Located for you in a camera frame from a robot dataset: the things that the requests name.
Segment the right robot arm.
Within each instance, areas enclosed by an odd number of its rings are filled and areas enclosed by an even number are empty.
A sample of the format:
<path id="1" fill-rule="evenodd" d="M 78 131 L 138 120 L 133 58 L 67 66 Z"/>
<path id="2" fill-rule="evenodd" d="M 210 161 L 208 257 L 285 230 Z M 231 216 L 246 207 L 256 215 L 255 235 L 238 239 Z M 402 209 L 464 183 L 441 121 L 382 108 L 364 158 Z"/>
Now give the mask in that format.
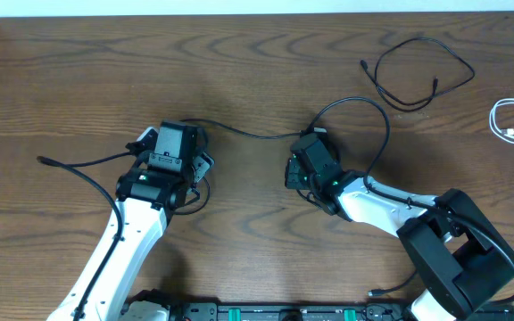
<path id="1" fill-rule="evenodd" d="M 345 221 L 397 237 L 425 291 L 411 303 L 416 320 L 466 320 L 514 280 L 514 250 L 461 190 L 407 193 L 366 173 L 343 170 L 323 132 L 290 147 L 285 186 Z"/>

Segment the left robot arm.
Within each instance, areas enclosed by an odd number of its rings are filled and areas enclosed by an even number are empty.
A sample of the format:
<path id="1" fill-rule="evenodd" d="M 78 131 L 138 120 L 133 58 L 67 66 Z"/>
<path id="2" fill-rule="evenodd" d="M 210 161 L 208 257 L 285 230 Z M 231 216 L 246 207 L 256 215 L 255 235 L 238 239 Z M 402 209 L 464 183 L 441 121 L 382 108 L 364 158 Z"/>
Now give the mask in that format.
<path id="1" fill-rule="evenodd" d="M 108 225 L 77 282 L 52 320 L 117 320 L 153 246 L 172 218 L 203 208 L 210 193 L 200 192 L 214 160 L 207 152 L 204 128 L 184 121 L 164 120 L 147 128 L 126 153 L 135 158 L 117 181 L 114 195 L 81 172 L 80 164 L 64 164 L 43 156 L 38 161 L 81 177 L 112 208 Z"/>

